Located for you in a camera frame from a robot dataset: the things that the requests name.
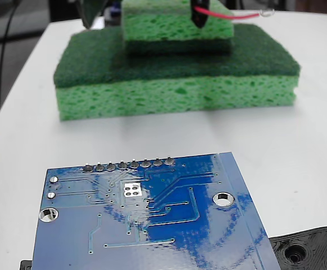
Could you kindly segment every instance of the mounting hole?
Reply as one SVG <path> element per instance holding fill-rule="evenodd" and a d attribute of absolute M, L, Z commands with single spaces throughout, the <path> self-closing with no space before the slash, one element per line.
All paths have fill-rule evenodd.
<path fill-rule="evenodd" d="M 213 197 L 214 203 L 218 206 L 230 206 L 235 198 L 230 193 L 220 192 Z"/>
<path fill-rule="evenodd" d="M 39 213 L 39 219 L 43 222 L 54 221 L 57 217 L 58 211 L 55 208 L 45 208 Z"/>
<path fill-rule="evenodd" d="M 303 261 L 306 257 L 306 250 L 299 245 L 292 245 L 285 250 L 285 257 L 291 263 L 299 263 Z"/>

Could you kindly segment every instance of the white tabletop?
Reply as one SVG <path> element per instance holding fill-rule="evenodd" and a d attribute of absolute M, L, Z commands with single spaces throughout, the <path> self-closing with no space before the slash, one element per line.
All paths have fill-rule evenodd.
<path fill-rule="evenodd" d="M 46 170 L 98 161 L 232 151 L 269 237 L 327 226 L 327 15 L 245 23 L 301 64 L 294 106 L 60 122 L 53 73 L 83 27 L 48 27 L 0 112 L 0 270 L 32 258 Z"/>

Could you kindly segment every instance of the black plastic part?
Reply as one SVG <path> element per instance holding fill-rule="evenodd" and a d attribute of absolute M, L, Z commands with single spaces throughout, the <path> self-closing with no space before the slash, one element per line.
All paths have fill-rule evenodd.
<path fill-rule="evenodd" d="M 210 8 L 210 0 L 191 0 L 191 20 L 196 27 L 203 28 L 208 16 L 197 12 L 195 7 L 202 7 L 208 10 Z"/>
<path fill-rule="evenodd" d="M 107 4 L 108 0 L 76 0 L 76 7 L 85 28 L 91 28 L 95 18 Z"/>
<path fill-rule="evenodd" d="M 31 270 L 31 260 L 22 260 L 20 263 L 20 270 Z"/>
<path fill-rule="evenodd" d="M 270 238 L 281 270 L 327 270 L 327 227 Z M 20 270 L 31 270 L 23 260 Z"/>
<path fill-rule="evenodd" d="M 48 0 L 50 9 L 50 21 L 66 21 L 79 19 L 76 4 L 66 0 Z"/>

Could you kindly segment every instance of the black cable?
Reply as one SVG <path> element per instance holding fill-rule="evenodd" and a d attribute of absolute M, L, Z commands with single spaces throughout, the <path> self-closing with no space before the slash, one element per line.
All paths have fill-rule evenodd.
<path fill-rule="evenodd" d="M 18 6 L 19 6 L 19 1 L 17 1 L 17 2 L 14 1 L 14 6 L 13 6 L 13 8 L 11 10 L 10 16 L 8 18 L 8 21 L 7 21 L 6 30 L 5 30 L 5 34 L 4 34 L 4 39 L 2 41 L 2 46 L 1 46 L 1 54 L 0 54 L 0 108 L 1 108 L 1 92 L 2 92 L 2 69 L 3 69 L 3 62 L 4 62 L 4 54 L 5 54 L 7 35 L 8 35 L 8 31 L 10 29 L 12 18 L 14 16 L 15 11 L 16 11 Z"/>
<path fill-rule="evenodd" d="M 244 10 L 245 8 L 244 8 L 243 0 L 239 0 L 238 2 L 240 4 L 240 9 Z"/>

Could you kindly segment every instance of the green sponge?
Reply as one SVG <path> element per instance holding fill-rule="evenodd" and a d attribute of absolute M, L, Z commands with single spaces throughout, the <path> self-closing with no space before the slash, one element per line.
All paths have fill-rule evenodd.
<path fill-rule="evenodd" d="M 210 9 L 232 15 L 219 0 Z M 209 17 L 204 28 L 190 19 L 190 0 L 124 0 L 122 25 L 126 51 L 130 54 L 178 52 L 226 52 L 233 37 L 230 20 Z"/>
<path fill-rule="evenodd" d="M 291 105 L 292 56 L 255 25 L 236 25 L 233 41 L 230 56 L 127 57 L 120 27 L 75 35 L 54 75 L 60 117 Z"/>

